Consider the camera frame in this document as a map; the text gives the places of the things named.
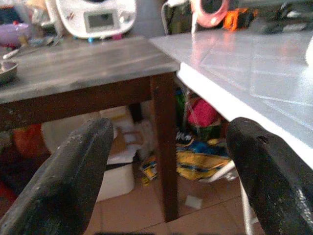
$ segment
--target orange object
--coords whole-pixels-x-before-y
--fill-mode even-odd
[[[248,12],[249,8],[237,8],[232,11],[228,11],[224,18],[223,28],[233,32],[239,28],[246,28],[248,25],[248,17],[251,13]],[[257,15],[258,11],[253,10],[253,16]]]
[[[41,134],[41,124],[15,129],[13,141],[24,158],[35,158],[49,153]]]

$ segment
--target tiled floor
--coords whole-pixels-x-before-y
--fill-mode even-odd
[[[219,180],[210,184],[179,182],[179,219],[165,223],[157,180],[143,186],[142,174],[134,167],[135,189],[96,204],[85,235],[95,232],[139,232],[155,235],[236,235],[244,233],[239,180]],[[185,206],[188,195],[202,199],[200,210]],[[255,234],[264,232],[259,224]]]

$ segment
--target gray tabletop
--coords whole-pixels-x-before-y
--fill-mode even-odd
[[[95,44],[65,40],[11,60],[19,63],[18,75],[0,86],[0,104],[179,69],[142,37]]]
[[[222,115],[274,123],[268,130],[281,135],[313,168],[313,69],[305,61],[312,35],[209,30],[151,41],[182,62],[181,79]],[[183,72],[184,67],[190,70]]]

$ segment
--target table leg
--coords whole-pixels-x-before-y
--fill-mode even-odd
[[[152,76],[150,80],[158,143],[157,172],[166,222],[178,217],[174,76],[167,73]]]

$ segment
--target white table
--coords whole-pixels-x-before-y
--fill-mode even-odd
[[[180,80],[227,120],[255,120],[313,169],[313,69],[304,57],[312,35],[219,29],[151,42],[181,62]]]

